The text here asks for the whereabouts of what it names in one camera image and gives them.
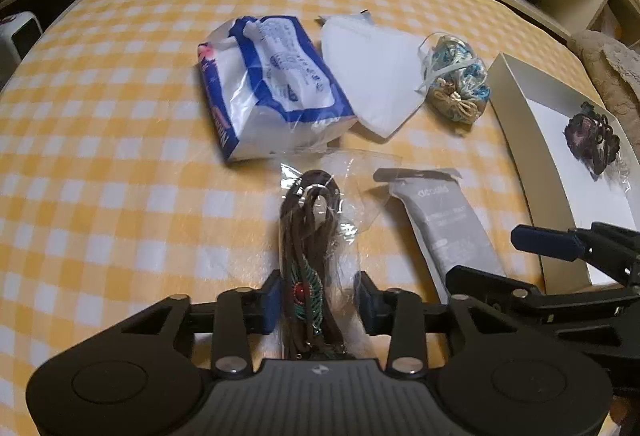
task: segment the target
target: yellow and white tablecloth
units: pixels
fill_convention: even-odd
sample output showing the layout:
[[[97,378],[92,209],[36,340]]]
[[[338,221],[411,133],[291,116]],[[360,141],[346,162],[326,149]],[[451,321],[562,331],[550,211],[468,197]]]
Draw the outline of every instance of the yellow and white tablecloth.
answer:
[[[81,0],[0,98],[2,436],[36,434],[24,390],[50,356],[168,294],[213,301],[278,266],[277,195],[260,165],[223,165],[198,43],[229,18],[269,14],[298,16],[318,39],[318,14],[365,8],[380,25],[447,31],[487,65],[507,52],[595,96],[574,55],[493,0]],[[491,107],[464,135],[426,106],[387,143],[361,131],[341,145],[400,156],[403,167],[456,167],[506,272],[542,283],[537,258],[509,242],[530,220]],[[435,299],[399,202],[359,245],[381,289]]]

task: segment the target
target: fluffy fabric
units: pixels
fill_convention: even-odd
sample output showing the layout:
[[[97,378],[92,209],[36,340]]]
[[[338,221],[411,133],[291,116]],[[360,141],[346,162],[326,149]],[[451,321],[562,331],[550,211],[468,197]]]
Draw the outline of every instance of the fluffy fabric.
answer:
[[[620,41],[592,30],[575,34],[567,46],[582,61],[640,159],[640,55]]]

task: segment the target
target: screw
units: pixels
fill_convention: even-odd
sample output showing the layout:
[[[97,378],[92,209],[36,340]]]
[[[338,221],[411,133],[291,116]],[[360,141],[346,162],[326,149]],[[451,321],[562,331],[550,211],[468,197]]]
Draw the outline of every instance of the screw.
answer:
[[[391,367],[402,374],[415,374],[424,367],[421,360],[414,356],[401,356],[391,363]]]
[[[216,369],[218,371],[229,372],[236,374],[242,371],[246,367],[246,360],[241,356],[222,356],[216,360]]]

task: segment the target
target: blue and white tissue package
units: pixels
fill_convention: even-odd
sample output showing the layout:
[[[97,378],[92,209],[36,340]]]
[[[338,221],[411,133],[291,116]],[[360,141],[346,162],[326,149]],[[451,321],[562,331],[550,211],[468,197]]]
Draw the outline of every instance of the blue and white tissue package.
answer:
[[[292,16],[226,22],[198,46],[198,63],[226,160],[318,147],[356,121]]]

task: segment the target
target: open box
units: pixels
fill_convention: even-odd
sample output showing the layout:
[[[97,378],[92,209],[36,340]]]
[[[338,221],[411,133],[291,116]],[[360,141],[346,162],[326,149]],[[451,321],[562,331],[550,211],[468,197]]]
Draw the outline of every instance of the open box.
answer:
[[[491,102],[507,138],[535,226],[567,230],[591,222],[640,227],[640,165],[618,120],[582,93],[510,55],[500,54],[488,71]],[[629,170],[630,189],[607,176],[594,181],[574,158],[564,138],[569,119],[583,102],[606,114],[620,137],[620,155]],[[548,293],[569,293],[613,285],[599,270],[577,259],[542,257]]]

